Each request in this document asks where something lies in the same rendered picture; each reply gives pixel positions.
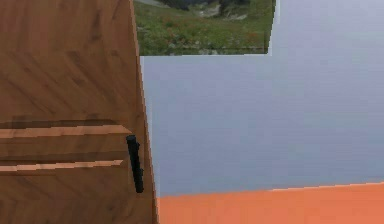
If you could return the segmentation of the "window with green landscape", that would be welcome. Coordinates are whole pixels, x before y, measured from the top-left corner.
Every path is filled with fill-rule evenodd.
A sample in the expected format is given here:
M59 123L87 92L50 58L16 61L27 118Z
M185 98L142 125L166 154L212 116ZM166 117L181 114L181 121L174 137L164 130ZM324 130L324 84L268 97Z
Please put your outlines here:
M134 0L142 56L269 50L276 0Z

